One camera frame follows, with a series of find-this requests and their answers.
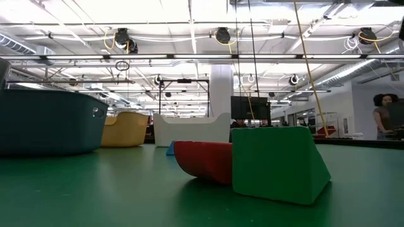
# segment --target desk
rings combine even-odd
[[[332,182],[310,207],[194,179],[149,144],[1,159],[0,226],[404,226],[404,151],[317,146]]]

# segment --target green foam block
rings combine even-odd
[[[308,128],[234,129],[235,192],[310,205],[331,175]]]

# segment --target ceiling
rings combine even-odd
[[[16,39],[31,46],[44,46],[56,55],[125,54],[116,45],[110,47],[114,32],[127,28],[136,41],[139,54],[229,54],[228,45],[220,45],[214,39],[218,27],[227,27],[232,38],[239,32],[239,42],[230,46],[233,54],[301,54],[299,27],[295,17],[293,1],[258,4],[252,1],[251,12],[247,4],[240,4],[235,12],[234,4],[227,0],[2,0],[0,1],[0,33],[12,34]],[[357,35],[362,27],[371,27],[380,41],[379,45],[392,42],[398,36],[402,7],[372,7],[375,1],[361,1],[357,4],[333,4],[333,1],[303,1],[298,4],[298,14],[308,54],[356,54],[374,52],[374,45],[354,45],[348,49],[347,42],[352,34]],[[19,53],[0,47],[1,55]],[[62,67],[60,65],[97,64],[97,67]],[[99,61],[56,61],[54,66],[43,64],[26,67],[27,71],[45,76],[54,74],[52,79],[78,78],[85,80],[112,80],[120,73],[114,61],[109,66]],[[23,67],[29,62],[14,61],[14,67]],[[199,78],[208,79],[212,62],[175,62],[172,60],[131,61],[125,77],[136,84],[103,83],[103,89],[110,90],[155,90],[153,80],[156,75],[165,79]],[[242,84],[252,88],[250,74],[259,76],[260,88],[277,90],[290,89],[291,75],[306,77],[306,65],[301,63],[234,63],[235,75],[240,68]],[[310,64],[313,79],[341,66],[331,64]],[[197,90],[200,92],[173,94],[168,100],[205,100],[206,93],[198,84],[173,84],[173,89]],[[68,90],[85,90],[63,85]],[[121,94],[130,102],[156,104],[153,96],[139,93]]]

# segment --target blue object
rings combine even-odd
[[[165,155],[174,155],[174,142],[172,141]]]

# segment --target yellow tub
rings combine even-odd
[[[107,117],[101,147],[128,148],[145,141],[148,116],[135,112],[121,112],[117,117]]]

